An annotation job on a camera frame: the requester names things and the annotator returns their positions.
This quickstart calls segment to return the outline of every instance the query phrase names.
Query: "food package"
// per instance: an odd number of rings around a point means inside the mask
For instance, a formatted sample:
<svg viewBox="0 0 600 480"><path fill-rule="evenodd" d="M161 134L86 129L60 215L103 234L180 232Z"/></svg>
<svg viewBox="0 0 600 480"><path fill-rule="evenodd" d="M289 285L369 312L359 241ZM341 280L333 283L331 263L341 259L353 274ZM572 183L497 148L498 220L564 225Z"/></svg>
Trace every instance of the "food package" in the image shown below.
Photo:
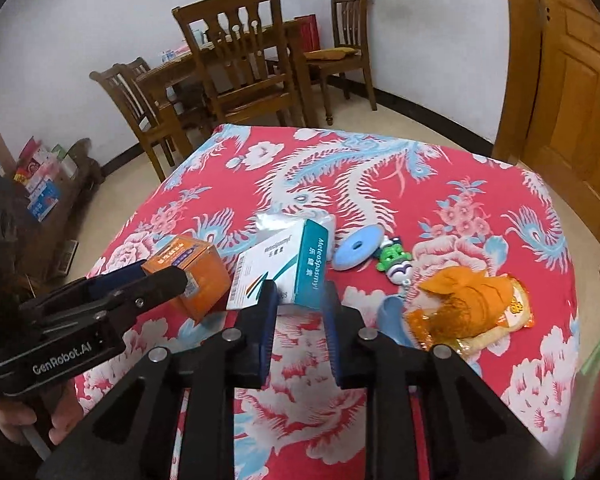
<svg viewBox="0 0 600 480"><path fill-rule="evenodd" d="M414 338L425 350L446 344L468 356L533 324L528 295L510 276L492 278L484 271L447 267L420 288L440 300L438 308L405 314Z"/></svg>
<svg viewBox="0 0 600 480"><path fill-rule="evenodd" d="M171 302L196 323L205 317L231 285L229 273L215 245L203 240L176 236L142 264L147 274L168 266L180 267L187 273L187 288Z"/></svg>

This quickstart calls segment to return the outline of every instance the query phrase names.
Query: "orange snack bag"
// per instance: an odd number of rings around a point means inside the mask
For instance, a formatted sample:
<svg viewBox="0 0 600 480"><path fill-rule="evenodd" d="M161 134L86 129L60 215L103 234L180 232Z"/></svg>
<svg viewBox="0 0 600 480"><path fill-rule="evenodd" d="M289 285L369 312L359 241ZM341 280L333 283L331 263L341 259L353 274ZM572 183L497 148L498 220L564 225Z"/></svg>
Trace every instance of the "orange snack bag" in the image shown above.
<svg viewBox="0 0 600 480"><path fill-rule="evenodd" d="M516 280L509 277L513 284L514 295L511 303L507 305L502 316L498 319L497 325L504 328L531 328L536 324L534 313L529 307L529 298L526 288Z"/></svg>
<svg viewBox="0 0 600 480"><path fill-rule="evenodd" d="M180 267L189 283L183 294L171 300L198 323L229 289L231 279L215 245L187 236L176 236L151 256L142 268L152 274L168 266Z"/></svg>
<svg viewBox="0 0 600 480"><path fill-rule="evenodd" d="M491 278L485 271L473 272L466 267L439 270L420 288L444 297L442 306L427 323L435 340L462 339L486 332L497 325L513 298L513 286L507 277Z"/></svg>

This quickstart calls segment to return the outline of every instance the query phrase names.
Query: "black baseboard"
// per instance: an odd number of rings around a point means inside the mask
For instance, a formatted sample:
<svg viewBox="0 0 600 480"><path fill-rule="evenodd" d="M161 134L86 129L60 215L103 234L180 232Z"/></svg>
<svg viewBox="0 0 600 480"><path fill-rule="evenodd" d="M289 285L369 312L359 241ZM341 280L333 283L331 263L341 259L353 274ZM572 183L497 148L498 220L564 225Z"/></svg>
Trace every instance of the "black baseboard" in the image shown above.
<svg viewBox="0 0 600 480"><path fill-rule="evenodd" d="M353 94L366 98L366 87L358 81L347 80L349 91ZM329 76L328 83L336 88L342 88L343 82L338 76ZM443 137L452 140L459 146L462 146L468 152L477 153L478 155L491 156L493 144L488 140L483 139L478 134L474 134L471 130L453 122L451 119L413 103L397 95L389 94L384 90L376 90L376 100L379 105L390 108L394 112L398 112L414 121L424 124L427 128L439 133Z"/></svg>
<svg viewBox="0 0 600 480"><path fill-rule="evenodd" d="M112 158L109 162L103 165L102 167L102 176L108 177L111 173L116 170L119 170L126 163L131 162L136 158L136 156L140 156L144 153L144 150L140 146L139 142L136 142L131 148L125 150L119 155Z"/></svg>

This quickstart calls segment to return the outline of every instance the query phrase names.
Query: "wooden door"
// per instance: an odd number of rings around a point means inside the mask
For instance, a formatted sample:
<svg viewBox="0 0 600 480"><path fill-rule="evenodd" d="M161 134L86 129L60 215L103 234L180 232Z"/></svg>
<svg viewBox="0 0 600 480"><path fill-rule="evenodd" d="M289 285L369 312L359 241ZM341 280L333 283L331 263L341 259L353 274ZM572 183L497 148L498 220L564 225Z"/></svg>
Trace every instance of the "wooden door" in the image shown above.
<svg viewBox="0 0 600 480"><path fill-rule="evenodd" d="M540 79L522 161L600 241L600 14L590 0L540 4Z"/></svg>

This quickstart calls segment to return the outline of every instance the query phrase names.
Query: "wooden dining table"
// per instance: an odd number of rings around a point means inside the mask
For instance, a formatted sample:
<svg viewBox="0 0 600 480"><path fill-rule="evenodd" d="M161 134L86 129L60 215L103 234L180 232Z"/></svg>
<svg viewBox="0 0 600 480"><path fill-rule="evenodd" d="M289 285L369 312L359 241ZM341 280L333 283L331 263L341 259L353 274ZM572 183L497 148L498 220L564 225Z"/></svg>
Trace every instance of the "wooden dining table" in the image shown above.
<svg viewBox="0 0 600 480"><path fill-rule="evenodd" d="M301 22L291 20L284 23L286 46L289 49L289 61L294 72L294 80L298 85L298 94L304 117L304 126L307 128L318 128L318 116L314 107L314 99L311 90L311 78L309 69L302 49L302 36L300 32ZM277 45L277 38L272 27L262 29L262 44L264 48ZM208 43L200 48L205 65L220 63L214 52L213 43ZM196 77L196 63L192 53L187 52L175 59L168 60L160 66L152 68L136 80L136 83L146 95L150 95L156 102L158 108L158 119L170 126L173 132L171 138L180 154L187 158L193 152L187 134L182 129L173 104L168 99L166 89L178 83Z"/></svg>

